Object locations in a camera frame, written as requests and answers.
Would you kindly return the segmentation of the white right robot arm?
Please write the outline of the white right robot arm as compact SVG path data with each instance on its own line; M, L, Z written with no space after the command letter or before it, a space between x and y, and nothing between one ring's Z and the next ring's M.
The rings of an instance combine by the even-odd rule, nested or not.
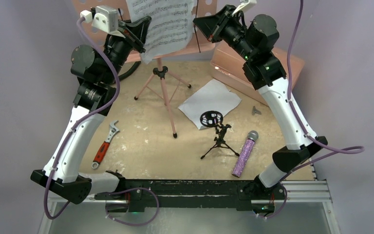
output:
M302 128L308 124L298 123L295 117L296 101L291 93L290 76L272 53L280 35L272 17L257 15L246 28L226 11L195 18L193 23L208 41L225 41L245 60L245 77L267 102L280 126L286 146L274 152L273 163L243 189L266 198L289 172L321 150L327 139L315 133L305 134Z

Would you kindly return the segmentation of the sheet music paper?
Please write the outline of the sheet music paper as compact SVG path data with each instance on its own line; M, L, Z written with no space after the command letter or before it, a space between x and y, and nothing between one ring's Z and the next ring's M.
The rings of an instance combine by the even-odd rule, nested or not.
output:
M206 111L218 111L223 116L236 108L241 98L231 92L222 82L212 79L185 100L178 109L193 122L198 130L204 129L200 116Z
M192 38L193 0L128 0L132 21L151 17L141 60L148 64L154 57L184 49Z

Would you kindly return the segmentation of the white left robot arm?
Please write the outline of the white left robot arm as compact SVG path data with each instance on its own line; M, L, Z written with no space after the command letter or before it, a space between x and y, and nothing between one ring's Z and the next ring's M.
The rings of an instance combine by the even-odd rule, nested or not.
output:
M137 21L119 20L119 36L108 36L101 49L93 41L76 47L71 54L71 73L79 82L73 100L71 118L62 139L43 169L34 170L31 180L74 204L88 195L107 193L121 199L126 186L120 175L107 171L80 174L79 167L89 143L117 99L120 87L118 73L132 51L144 52L151 17Z

